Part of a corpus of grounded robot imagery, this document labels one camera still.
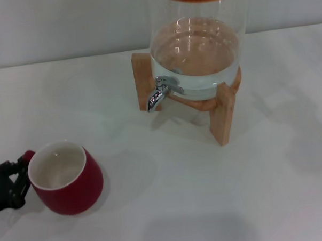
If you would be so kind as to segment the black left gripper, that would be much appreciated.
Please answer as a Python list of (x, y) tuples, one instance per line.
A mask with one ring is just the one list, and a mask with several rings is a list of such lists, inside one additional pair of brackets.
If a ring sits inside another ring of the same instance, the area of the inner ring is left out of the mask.
[(16, 163), (6, 161), (0, 164), (0, 211), (7, 208), (20, 209), (24, 206), (25, 196), (30, 188), (27, 172), (29, 163), (27, 155), (22, 155), (17, 160), (17, 169), (22, 172), (18, 173), (14, 182), (10, 175), (16, 173)]

